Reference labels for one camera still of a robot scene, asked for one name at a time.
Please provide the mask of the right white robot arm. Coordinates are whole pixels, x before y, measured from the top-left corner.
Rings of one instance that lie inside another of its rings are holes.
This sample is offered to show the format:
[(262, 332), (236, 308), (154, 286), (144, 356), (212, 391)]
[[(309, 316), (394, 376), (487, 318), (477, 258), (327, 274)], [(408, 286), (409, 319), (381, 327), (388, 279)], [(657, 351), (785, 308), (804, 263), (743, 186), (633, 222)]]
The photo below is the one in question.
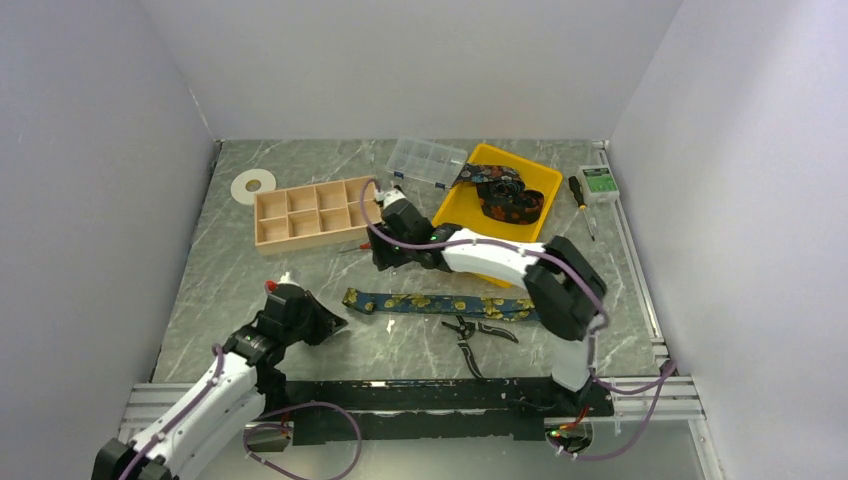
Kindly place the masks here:
[(405, 197), (378, 200), (380, 220), (369, 224), (373, 262), (379, 270), (415, 263), (425, 269), (471, 273), (523, 288), (541, 325), (555, 336), (551, 401), (574, 415), (590, 399), (589, 338), (606, 325), (605, 282), (573, 243), (512, 242), (445, 223), (432, 225)]

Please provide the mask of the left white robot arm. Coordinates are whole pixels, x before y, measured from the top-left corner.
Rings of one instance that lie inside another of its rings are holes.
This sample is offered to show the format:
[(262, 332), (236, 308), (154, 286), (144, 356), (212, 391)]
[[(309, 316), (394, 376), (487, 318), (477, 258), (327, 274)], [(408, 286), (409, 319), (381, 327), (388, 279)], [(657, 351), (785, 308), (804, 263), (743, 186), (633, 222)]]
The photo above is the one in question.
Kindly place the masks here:
[(317, 346), (347, 326), (308, 290), (269, 281), (254, 318), (213, 346), (213, 363), (158, 419), (128, 441), (97, 453), (94, 479), (190, 479), (251, 420), (272, 420), (291, 406), (278, 370), (288, 347)]

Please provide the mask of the blue yellow floral tie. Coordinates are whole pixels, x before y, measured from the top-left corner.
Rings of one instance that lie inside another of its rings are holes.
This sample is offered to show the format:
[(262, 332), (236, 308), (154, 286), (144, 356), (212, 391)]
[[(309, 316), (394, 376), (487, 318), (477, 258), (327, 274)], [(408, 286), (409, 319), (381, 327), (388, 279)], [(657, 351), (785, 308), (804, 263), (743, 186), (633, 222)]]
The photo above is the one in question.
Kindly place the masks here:
[(503, 322), (538, 321), (530, 299), (467, 295), (368, 293), (348, 288), (342, 304), (363, 314), (460, 315)]

